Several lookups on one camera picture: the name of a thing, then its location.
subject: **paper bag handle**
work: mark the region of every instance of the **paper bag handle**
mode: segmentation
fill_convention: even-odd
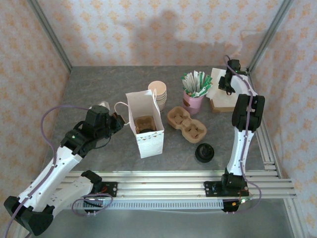
[[[114,104],[114,111],[115,111],[116,113],[118,113],[118,112],[117,112],[115,106],[117,106],[118,104],[123,104],[123,105],[126,105],[127,107],[129,107],[129,105],[127,105],[127,104],[124,103],[124,102],[117,102],[116,104]]]
[[[154,101],[157,100],[157,89],[156,88],[153,91],[153,99],[154,99]]]

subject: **table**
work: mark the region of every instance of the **table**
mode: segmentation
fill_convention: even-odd
[[[181,76],[191,71],[211,73],[212,66],[100,66],[74,67],[67,83],[62,104],[90,107],[107,101],[110,112],[116,102],[127,102],[125,93],[147,90],[155,80],[167,85],[167,101],[161,113],[164,132],[163,154],[140,158],[137,143],[129,126],[111,138],[102,149],[91,151],[73,171],[223,171],[227,166],[234,140],[231,125],[232,113],[212,113],[209,100],[205,98],[201,111],[192,116],[207,127],[207,135],[200,143],[210,144],[215,151],[211,162],[203,164],[196,160],[195,150],[200,143],[192,144],[167,124],[167,113],[175,106],[181,106],[183,90]],[[127,108],[117,107],[118,113],[128,119]],[[67,131],[84,120],[86,111],[61,109],[53,130],[52,142],[57,147]],[[52,158],[49,151],[44,165]],[[247,170],[263,170],[257,138],[254,136],[246,163]]]

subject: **stack of paper cups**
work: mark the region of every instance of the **stack of paper cups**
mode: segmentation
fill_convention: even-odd
[[[166,93],[166,85],[165,83],[161,81],[153,81],[149,84],[148,89],[154,93],[154,90],[156,89],[157,94],[157,104],[160,111],[162,111],[165,107],[165,103],[167,100],[167,93]]]

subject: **metal frame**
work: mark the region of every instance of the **metal frame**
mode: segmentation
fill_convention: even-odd
[[[60,58],[61,58],[63,64],[65,65],[68,73],[71,73],[71,70],[73,67],[72,67],[63,47],[61,46],[57,36],[55,35],[55,32],[52,29],[48,19],[46,18],[42,8],[40,7],[38,1],[37,0],[27,0],[27,2],[29,3],[32,10],[34,11],[34,14],[36,15],[37,19],[39,20],[40,24],[42,25],[48,38],[52,42],[54,48],[56,49],[56,52],[60,56]]]
[[[277,14],[275,15],[271,25],[269,26],[258,50],[256,51],[255,55],[253,56],[253,59],[251,60],[250,66],[248,67],[248,71],[252,72],[258,61],[260,60],[261,56],[263,55],[264,51],[267,49],[269,43],[271,42],[273,36],[275,35],[279,25],[281,24],[282,20],[284,19],[285,15],[288,12],[288,9],[292,5],[294,0],[284,0],[281,7],[277,11]]]
[[[303,216],[298,199],[286,198],[284,204],[288,214],[294,237],[310,238],[305,218]]]
[[[282,178],[282,173],[280,166],[277,162],[276,153],[269,139],[269,134],[266,129],[265,120],[262,119],[262,123],[258,130],[256,130],[256,135],[260,147],[260,152],[262,155],[264,169],[265,170],[275,170],[278,177]]]
[[[203,183],[220,181],[223,171],[171,171],[171,172],[100,172],[104,181],[118,182],[116,200],[172,200],[206,199]],[[58,187],[65,188],[81,172],[70,172]],[[279,179],[276,171],[247,171],[250,181],[262,190],[263,198],[294,198],[295,189],[290,179]],[[249,190],[257,198],[259,191],[252,185]]]

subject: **pink cup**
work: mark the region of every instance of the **pink cup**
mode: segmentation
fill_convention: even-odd
[[[188,111],[190,115],[194,115],[199,112],[203,98],[204,95],[198,98],[191,98],[184,91],[183,108],[186,109],[186,111]]]

